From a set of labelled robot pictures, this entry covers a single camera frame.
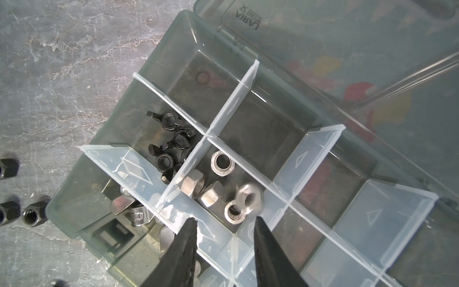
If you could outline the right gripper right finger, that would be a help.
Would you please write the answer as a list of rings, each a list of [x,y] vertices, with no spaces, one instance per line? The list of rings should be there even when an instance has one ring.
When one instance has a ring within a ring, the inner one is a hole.
[[[259,287],[307,286],[260,216],[255,219],[254,253]]]

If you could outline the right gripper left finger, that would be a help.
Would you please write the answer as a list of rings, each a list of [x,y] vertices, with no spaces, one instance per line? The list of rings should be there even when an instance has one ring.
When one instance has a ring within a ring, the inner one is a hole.
[[[143,287],[192,287],[197,259],[197,221],[188,218]]]

